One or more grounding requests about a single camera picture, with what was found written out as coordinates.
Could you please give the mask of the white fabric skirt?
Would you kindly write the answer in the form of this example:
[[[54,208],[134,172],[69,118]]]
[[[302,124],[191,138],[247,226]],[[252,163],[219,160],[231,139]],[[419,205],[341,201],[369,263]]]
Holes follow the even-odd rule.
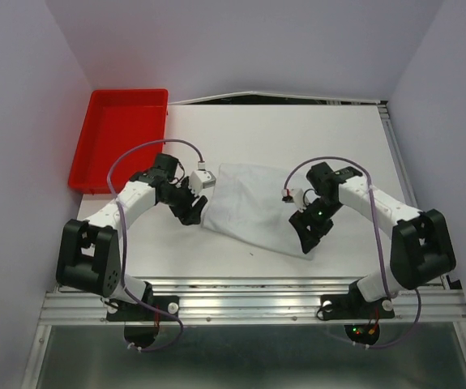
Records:
[[[302,251],[289,223],[296,206],[282,201],[287,176],[283,169],[262,165],[220,165],[203,227],[265,250],[312,260],[314,252]]]

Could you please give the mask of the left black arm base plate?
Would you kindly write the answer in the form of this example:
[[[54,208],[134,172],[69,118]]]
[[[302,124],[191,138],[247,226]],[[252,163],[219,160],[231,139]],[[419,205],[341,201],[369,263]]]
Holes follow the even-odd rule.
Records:
[[[115,299],[103,299],[102,301],[107,309],[106,320],[109,322],[174,322],[174,319],[159,315],[137,304],[130,304]],[[151,306],[154,306],[158,310],[167,311],[170,304],[178,306],[179,302],[179,296],[175,295],[154,296]]]

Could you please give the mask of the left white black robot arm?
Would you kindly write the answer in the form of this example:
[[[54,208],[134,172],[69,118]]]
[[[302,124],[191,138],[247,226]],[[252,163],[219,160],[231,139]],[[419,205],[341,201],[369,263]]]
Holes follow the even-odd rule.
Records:
[[[201,222],[207,198],[203,190],[216,184],[204,162],[191,174],[175,177],[179,159],[160,153],[153,166],[134,173],[122,190],[98,212],[63,227],[55,278],[61,286],[92,293],[136,319],[164,312],[155,306],[152,285],[126,273],[122,252],[127,230],[145,212],[162,203],[183,225]]]

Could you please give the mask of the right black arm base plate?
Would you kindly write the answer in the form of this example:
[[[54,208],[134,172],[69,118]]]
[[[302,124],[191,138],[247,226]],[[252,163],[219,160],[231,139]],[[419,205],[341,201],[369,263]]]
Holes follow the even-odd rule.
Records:
[[[383,307],[383,299],[367,302],[363,298],[351,298],[348,294],[324,294],[320,301],[321,304],[316,310],[316,318],[321,321],[357,321],[395,317],[395,311],[392,308]]]

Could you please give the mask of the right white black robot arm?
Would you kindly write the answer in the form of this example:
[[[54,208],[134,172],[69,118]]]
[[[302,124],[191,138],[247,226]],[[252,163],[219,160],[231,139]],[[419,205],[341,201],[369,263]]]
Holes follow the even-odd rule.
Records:
[[[309,201],[302,189],[286,182],[282,200],[297,210],[289,223],[301,250],[310,253],[334,226],[333,217],[349,207],[371,222],[378,252],[378,270],[352,282],[346,293],[320,298],[321,321],[394,318],[392,300],[455,269],[456,260],[444,215],[400,202],[372,182],[367,169],[349,160],[334,170],[326,157],[308,161],[306,180],[315,193]]]

